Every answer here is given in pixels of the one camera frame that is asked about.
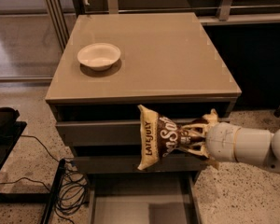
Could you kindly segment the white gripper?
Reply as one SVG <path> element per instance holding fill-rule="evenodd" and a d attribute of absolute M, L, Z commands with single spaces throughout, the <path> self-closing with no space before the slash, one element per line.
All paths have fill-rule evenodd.
<path fill-rule="evenodd" d="M 181 134 L 186 137 L 206 137 L 206 145 L 205 142 L 188 145 L 187 152 L 206 158 L 209 158 L 210 153 L 217 161 L 237 162 L 235 144 L 236 134 L 240 129 L 240 126 L 226 122 L 220 122 L 214 127 L 210 124 L 194 123 L 184 125 Z"/>

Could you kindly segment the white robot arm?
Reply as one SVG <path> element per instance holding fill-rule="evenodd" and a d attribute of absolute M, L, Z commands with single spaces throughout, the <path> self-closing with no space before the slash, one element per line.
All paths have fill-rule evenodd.
<path fill-rule="evenodd" d="M 206 150 L 215 161 L 240 162 L 280 174 L 280 129 L 271 133 L 226 122 L 194 123 L 185 128 L 201 132 Z"/>

